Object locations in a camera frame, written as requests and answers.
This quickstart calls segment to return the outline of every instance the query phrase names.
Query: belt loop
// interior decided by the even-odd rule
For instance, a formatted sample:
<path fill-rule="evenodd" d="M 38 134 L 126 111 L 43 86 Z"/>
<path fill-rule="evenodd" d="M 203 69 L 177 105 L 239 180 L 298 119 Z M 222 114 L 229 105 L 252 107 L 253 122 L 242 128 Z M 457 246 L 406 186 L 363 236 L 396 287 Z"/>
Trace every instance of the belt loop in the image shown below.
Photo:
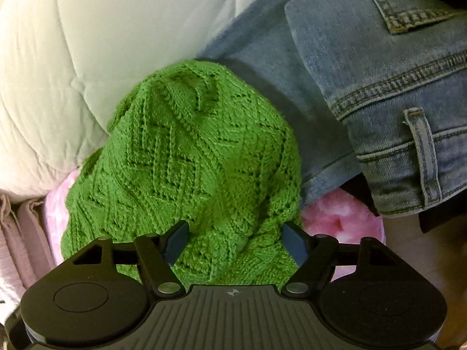
<path fill-rule="evenodd" d="M 442 199 L 433 134 L 431 134 L 430 125 L 422 108 L 406 109 L 404 117 L 415 142 L 420 168 L 420 184 L 427 207 Z"/>

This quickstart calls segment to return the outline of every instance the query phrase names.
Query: pink fuzzy fabric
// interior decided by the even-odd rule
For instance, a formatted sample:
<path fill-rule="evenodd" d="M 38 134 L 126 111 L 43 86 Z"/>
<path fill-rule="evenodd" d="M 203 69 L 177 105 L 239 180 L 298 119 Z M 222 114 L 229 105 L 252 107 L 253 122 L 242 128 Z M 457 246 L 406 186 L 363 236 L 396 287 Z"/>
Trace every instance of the pink fuzzy fabric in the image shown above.
<path fill-rule="evenodd" d="M 375 217 L 365 204 L 340 188 L 307 206 L 302 220 L 304 230 L 311 236 L 327 234 L 345 244 L 359 244 L 362 237 L 386 241 L 382 218 Z M 337 267 L 333 280 L 355 269 L 355 266 Z"/>
<path fill-rule="evenodd" d="M 78 178 L 79 172 L 79 169 L 74 170 L 62 184 L 50 191 L 45 197 L 44 225 L 56 265 L 63 262 L 60 242 L 69 219 L 68 210 L 65 206 L 66 195 Z"/>

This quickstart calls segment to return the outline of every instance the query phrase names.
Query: lace knit pattern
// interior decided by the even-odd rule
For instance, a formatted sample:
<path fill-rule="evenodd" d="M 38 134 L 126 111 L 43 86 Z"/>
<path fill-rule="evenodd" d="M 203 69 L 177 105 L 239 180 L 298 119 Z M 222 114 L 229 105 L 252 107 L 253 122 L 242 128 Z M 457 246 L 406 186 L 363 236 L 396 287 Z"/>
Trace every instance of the lace knit pattern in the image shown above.
<path fill-rule="evenodd" d="M 183 219 L 191 239 L 173 271 L 185 286 L 281 286 L 296 271 L 280 227 L 299 222 L 297 144 L 229 70 L 190 61 L 156 72 L 120 103 L 109 132 L 69 191 L 65 259 L 96 237 L 132 241 Z"/>

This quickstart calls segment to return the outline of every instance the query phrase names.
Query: ridged black surface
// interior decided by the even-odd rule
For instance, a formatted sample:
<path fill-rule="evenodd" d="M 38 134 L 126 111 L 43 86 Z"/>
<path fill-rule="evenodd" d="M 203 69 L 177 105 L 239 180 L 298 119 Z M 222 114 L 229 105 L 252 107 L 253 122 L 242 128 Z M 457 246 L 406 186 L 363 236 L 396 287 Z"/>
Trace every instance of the ridged black surface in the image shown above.
<path fill-rule="evenodd" d="M 35 345 L 32 350 L 46 347 Z M 102 350 L 358 350 L 329 332 L 303 301 L 272 286 L 194 286 L 156 304 L 134 332 Z M 434 350 L 431 344 L 419 350 Z"/>

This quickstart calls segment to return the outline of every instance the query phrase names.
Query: crosshair logo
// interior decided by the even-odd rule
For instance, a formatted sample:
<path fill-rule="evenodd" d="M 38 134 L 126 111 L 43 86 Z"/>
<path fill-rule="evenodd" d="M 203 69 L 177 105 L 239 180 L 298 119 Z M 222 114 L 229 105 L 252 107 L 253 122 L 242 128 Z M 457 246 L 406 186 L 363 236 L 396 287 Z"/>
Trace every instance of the crosshair logo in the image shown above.
<path fill-rule="evenodd" d="M 231 290 L 227 291 L 227 293 L 230 296 L 235 297 L 235 296 L 239 295 L 241 292 L 238 289 L 234 288 L 234 289 L 231 289 Z"/>

